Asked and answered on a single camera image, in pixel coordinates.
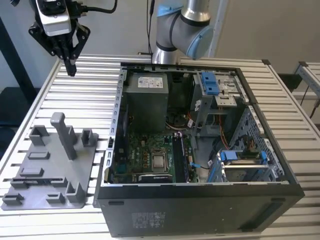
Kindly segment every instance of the green circuit board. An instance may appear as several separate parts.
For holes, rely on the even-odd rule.
[[[131,184],[138,181],[139,175],[164,174],[172,175],[172,182],[176,182],[172,135],[146,135],[130,133],[126,163],[115,164],[114,183]],[[192,156],[191,145],[188,138],[183,140],[185,154]],[[152,157],[164,156],[165,166],[154,169]]]

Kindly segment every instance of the gray plastic holder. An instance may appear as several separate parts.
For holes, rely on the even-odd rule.
[[[64,118],[63,113],[52,116],[58,133],[48,133],[42,125],[33,127],[32,144],[2,198],[4,211],[74,209],[85,205],[98,134],[91,129],[75,133],[72,126],[64,125]],[[70,159],[72,149],[76,154]]]

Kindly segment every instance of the motherboard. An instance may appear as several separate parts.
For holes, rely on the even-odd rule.
[[[196,181],[196,171],[190,166],[193,151],[187,135],[178,138],[172,134],[130,132],[126,156],[115,164],[114,183],[176,183],[181,178]]]

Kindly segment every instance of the robotic arm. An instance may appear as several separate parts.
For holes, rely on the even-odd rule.
[[[20,0],[11,0],[16,6]],[[64,61],[69,76],[74,77],[76,60],[83,50],[90,29],[79,24],[78,18],[88,11],[112,14],[112,9],[85,6],[72,0],[29,0],[35,12],[35,22],[29,34],[52,56]],[[187,5],[160,5],[157,14],[156,49],[152,56],[154,64],[178,64],[178,50],[192,59],[201,58],[213,38],[210,23],[209,0],[188,0]],[[78,44],[74,45],[76,35]]]
[[[210,19],[209,0],[188,0],[186,6],[160,5],[152,62],[178,64],[178,50],[194,60],[203,57],[214,35]]]
[[[115,0],[112,9],[89,7],[72,0],[29,0],[35,12],[35,22],[29,28],[29,34],[52,56],[57,55],[64,61],[67,74],[74,77],[76,60],[83,50],[90,29],[79,24],[78,18],[88,11],[112,14],[117,8]],[[16,6],[19,0],[11,0]],[[74,45],[76,35],[78,44]]]

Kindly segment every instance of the slotted aluminum surface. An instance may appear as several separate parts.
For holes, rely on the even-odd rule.
[[[83,55],[77,61],[76,77],[68,77],[65,68],[60,68],[60,64],[57,63],[0,161],[1,198],[10,187],[8,179],[16,175],[19,164],[30,146],[28,136],[31,127],[41,124],[53,132],[54,129],[50,125],[52,113],[64,112],[66,124],[73,125],[76,132],[86,127],[99,134],[85,207],[65,210],[0,210],[0,237],[23,240],[43,240],[43,237],[47,240],[111,238],[101,211],[93,208],[92,203],[98,165],[103,150],[107,147],[120,62],[148,63],[150,58]],[[181,63],[241,68],[273,134],[304,189],[305,197],[259,235],[192,235],[151,239],[320,239],[320,133],[288,93],[274,70],[260,60],[204,58],[193,61],[183,58]]]
[[[307,85],[314,91],[320,99],[320,63],[301,62],[296,70]]]

